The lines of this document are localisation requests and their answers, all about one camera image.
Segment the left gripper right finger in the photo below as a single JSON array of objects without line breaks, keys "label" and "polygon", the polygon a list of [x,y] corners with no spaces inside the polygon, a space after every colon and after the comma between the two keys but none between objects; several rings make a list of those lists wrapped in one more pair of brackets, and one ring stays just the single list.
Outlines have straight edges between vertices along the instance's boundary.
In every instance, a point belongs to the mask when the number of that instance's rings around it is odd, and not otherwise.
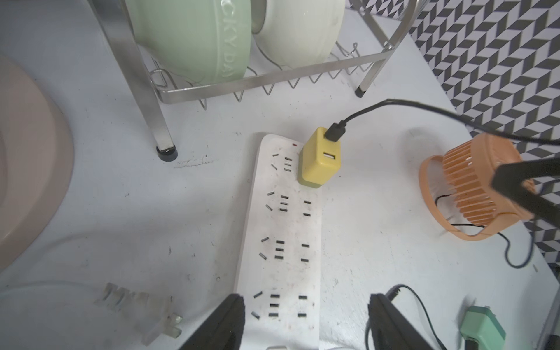
[{"label": "left gripper right finger", "polygon": [[384,294],[372,294],[368,304],[374,349],[433,349]]}]

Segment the white power strip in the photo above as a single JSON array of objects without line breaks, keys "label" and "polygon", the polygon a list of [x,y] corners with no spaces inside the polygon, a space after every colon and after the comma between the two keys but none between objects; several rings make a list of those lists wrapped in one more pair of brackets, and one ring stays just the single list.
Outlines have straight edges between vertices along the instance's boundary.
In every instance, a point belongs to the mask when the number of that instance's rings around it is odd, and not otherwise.
[{"label": "white power strip", "polygon": [[318,349],[322,191],[300,184],[300,142],[260,143],[234,292],[244,299],[242,349]]}]

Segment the yellow USB charger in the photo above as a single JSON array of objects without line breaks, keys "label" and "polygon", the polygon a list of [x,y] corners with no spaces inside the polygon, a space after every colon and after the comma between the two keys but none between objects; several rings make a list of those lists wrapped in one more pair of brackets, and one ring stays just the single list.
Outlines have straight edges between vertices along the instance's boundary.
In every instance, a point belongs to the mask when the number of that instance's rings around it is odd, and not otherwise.
[{"label": "yellow USB charger", "polygon": [[319,127],[299,154],[298,182],[320,188],[341,168],[341,142],[325,138],[327,129]]}]

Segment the green plug adapter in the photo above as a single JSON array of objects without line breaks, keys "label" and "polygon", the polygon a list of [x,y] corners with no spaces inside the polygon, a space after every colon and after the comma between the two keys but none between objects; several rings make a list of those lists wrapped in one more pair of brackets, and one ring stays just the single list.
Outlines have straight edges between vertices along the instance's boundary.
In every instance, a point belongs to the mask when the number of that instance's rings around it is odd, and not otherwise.
[{"label": "green plug adapter", "polygon": [[488,307],[470,306],[459,332],[466,350],[502,350],[505,345],[506,331]]}]

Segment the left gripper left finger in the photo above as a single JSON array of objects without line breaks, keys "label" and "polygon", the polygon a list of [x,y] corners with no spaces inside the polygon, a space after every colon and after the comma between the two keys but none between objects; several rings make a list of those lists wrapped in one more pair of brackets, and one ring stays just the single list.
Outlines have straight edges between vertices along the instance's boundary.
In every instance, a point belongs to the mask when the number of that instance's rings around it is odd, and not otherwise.
[{"label": "left gripper left finger", "polygon": [[230,294],[179,349],[240,349],[244,326],[244,298],[238,294]]}]

